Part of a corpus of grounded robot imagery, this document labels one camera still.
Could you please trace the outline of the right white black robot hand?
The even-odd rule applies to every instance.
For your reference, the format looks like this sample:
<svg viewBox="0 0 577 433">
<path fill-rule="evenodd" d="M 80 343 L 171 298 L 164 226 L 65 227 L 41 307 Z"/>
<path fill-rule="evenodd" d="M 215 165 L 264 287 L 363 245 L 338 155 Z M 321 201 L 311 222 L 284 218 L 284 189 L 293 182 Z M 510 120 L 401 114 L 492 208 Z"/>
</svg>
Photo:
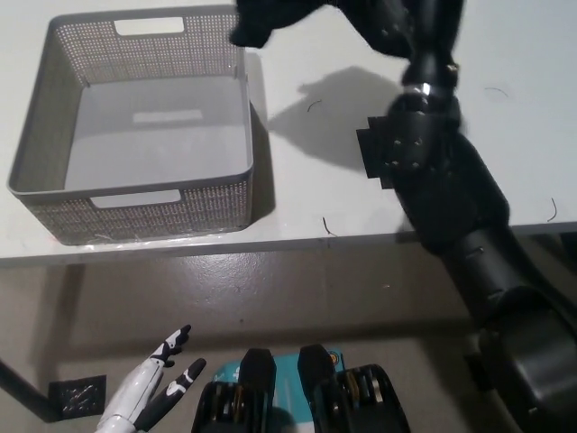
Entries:
<svg viewBox="0 0 577 433">
<path fill-rule="evenodd" d="M 360 35 L 373 50 L 409 59 L 420 51 L 453 50 L 462 1 L 362 1 L 365 28 Z"/>
</svg>

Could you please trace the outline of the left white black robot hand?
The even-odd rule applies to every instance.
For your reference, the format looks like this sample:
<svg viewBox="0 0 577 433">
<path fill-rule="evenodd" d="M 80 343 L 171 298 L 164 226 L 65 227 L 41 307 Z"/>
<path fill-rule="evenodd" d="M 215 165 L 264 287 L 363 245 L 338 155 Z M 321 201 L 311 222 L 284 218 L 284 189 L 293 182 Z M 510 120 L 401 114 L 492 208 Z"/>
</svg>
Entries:
<svg viewBox="0 0 577 433">
<path fill-rule="evenodd" d="M 171 357 L 182 351 L 190 330 L 185 325 L 175 331 L 125 376 L 98 421 L 97 432 L 148 432 L 176 406 L 206 367 L 206 360 L 198 358 L 158 389 L 164 371 L 174 365 Z"/>
</svg>

